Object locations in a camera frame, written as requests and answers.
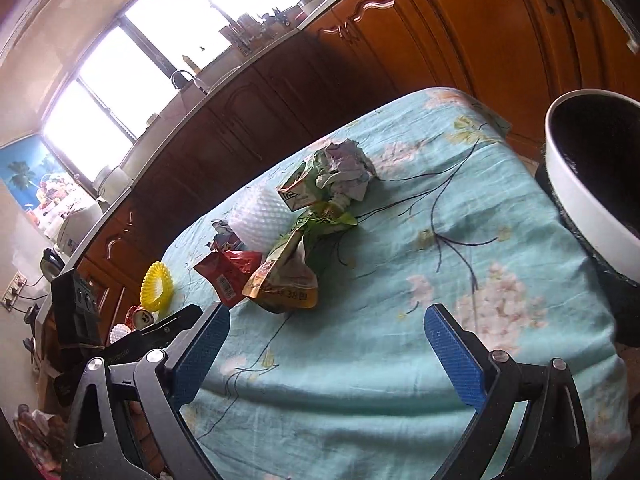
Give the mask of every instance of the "light blue floral tablecloth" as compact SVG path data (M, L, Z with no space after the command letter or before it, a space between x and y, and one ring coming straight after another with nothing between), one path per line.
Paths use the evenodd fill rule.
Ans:
M593 478L612 469L629 439L613 318L590 261L503 141L505 129L465 94L428 89L347 124L252 183L275 188L304 156L346 138L383 179L351 208L360 225L318 248L331 254L318 272L315 309L275 315L243 301L231 310L229 336L182 408L225 479L430 478L473 415L424 336L424 309L434 302L517 361L563 357L588 424ZM439 174L408 180L423 173ZM225 218L242 193L164 255L177 290L171 312L216 299L191 267L208 251L210 220ZM514 412L488 474L500 471L523 412Z

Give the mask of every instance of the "blue poster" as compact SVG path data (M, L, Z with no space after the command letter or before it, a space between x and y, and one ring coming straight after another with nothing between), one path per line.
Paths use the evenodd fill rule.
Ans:
M0 149L0 178L31 221L43 231L57 218L59 224L69 212L90 199L38 135Z

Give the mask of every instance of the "faucet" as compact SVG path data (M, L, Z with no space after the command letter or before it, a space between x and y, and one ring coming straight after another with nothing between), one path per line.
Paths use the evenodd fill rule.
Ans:
M194 76L188 70L176 70L174 73L171 74L171 83L174 85L175 89L177 89L177 90L179 89L178 85L175 83L175 76L177 74L181 73L181 72L184 72L185 74L189 74L189 76L191 77L191 80L193 81L194 85L196 85L204 95L207 95L209 93L207 91L207 86L204 84L204 81L202 79L199 79L196 76Z

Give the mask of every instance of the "palm tree picture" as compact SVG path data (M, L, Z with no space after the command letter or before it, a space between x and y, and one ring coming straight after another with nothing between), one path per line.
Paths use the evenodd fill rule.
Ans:
M9 182L18 189L26 190L29 188L29 184L38 187L33 183L36 174L31 171L31 168L24 160L14 160L11 164L8 164L7 167L14 172L14 176L11 177Z

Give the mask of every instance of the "electrical socket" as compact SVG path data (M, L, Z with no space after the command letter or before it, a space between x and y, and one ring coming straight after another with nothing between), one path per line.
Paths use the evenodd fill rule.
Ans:
M18 299L18 294L20 294L24 288L25 283L27 283L27 278L25 278L24 274L16 272L11 283L9 283L6 288L4 296L2 296L2 306L7 310L11 310L15 301Z

